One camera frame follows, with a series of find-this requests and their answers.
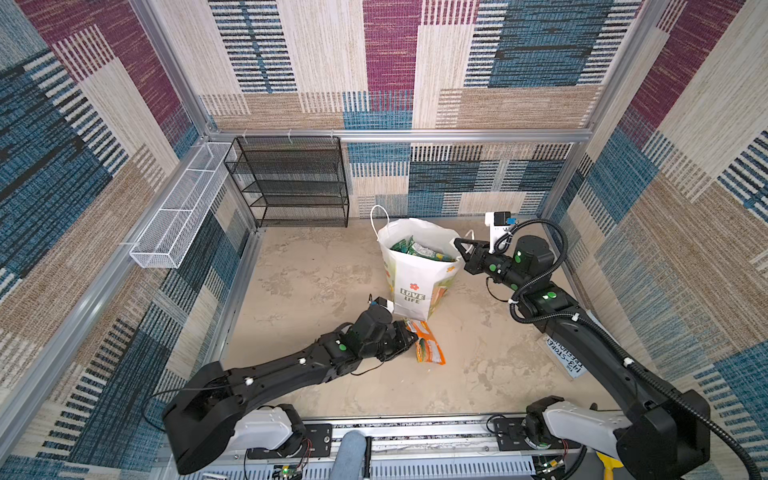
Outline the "orange snack bag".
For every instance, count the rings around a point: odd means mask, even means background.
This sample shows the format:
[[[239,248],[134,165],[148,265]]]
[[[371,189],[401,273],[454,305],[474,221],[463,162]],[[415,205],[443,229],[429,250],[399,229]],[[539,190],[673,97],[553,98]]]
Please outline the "orange snack bag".
[[[420,363],[445,365],[445,355],[426,321],[407,320],[408,330],[417,336],[416,358]]]

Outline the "white paper bag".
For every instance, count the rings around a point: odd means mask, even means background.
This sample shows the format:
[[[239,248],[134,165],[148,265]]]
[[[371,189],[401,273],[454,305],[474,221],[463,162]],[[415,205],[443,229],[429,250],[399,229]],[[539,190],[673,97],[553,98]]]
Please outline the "white paper bag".
[[[374,214],[386,214],[381,205],[369,212],[369,221],[380,247],[394,312],[410,320],[426,321],[463,270],[464,261],[454,246],[461,235],[435,223],[416,218],[392,220],[378,227]],[[390,250],[396,242],[413,236],[417,242],[455,258],[454,262],[437,262]]]

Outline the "green snack bag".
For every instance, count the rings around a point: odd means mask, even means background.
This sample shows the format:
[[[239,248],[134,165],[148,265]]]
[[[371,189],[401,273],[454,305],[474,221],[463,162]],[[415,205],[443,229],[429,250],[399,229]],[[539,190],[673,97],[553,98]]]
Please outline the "green snack bag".
[[[437,262],[454,262],[455,258],[420,244],[413,236],[404,238],[390,247],[391,251]]]

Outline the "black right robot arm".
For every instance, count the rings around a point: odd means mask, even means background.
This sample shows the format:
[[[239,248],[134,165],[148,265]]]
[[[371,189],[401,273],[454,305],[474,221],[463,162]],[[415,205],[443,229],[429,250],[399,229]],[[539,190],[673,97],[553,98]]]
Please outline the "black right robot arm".
[[[548,397],[530,408],[537,437],[574,440],[618,459],[637,479],[679,479],[710,459],[714,425],[705,399],[681,392],[629,354],[578,301],[557,286],[552,273],[563,255],[525,235],[514,252],[511,236],[494,242],[457,238],[465,270],[508,287],[510,315],[565,347],[612,396],[621,415],[570,406]]]

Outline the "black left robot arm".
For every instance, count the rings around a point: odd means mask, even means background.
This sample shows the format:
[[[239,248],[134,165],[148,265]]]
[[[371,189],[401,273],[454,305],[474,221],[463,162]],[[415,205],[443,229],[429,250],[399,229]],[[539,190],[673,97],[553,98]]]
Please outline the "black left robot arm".
[[[363,360],[386,363],[418,341],[405,321],[378,301],[358,319],[339,325],[309,346],[282,358],[225,370],[201,367],[166,405],[161,418],[177,473],[195,473],[225,452],[236,425],[268,402],[308,386],[350,375]]]

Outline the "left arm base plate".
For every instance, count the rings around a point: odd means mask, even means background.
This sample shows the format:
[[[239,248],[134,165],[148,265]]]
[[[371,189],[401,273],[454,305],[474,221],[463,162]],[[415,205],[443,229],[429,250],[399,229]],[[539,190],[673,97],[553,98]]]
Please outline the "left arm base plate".
[[[248,460],[300,459],[309,451],[310,458],[327,458],[331,454],[333,426],[331,423],[310,423],[301,437],[289,439],[277,450],[248,449]]]

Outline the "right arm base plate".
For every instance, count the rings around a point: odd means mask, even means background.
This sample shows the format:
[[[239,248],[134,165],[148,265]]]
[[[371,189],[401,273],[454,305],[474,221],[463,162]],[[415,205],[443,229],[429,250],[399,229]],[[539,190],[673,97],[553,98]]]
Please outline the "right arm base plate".
[[[553,438],[536,444],[530,440],[524,427],[523,417],[493,415],[486,421],[486,429],[496,439],[497,447],[502,452],[522,451],[562,451],[578,452],[581,444],[573,440]]]

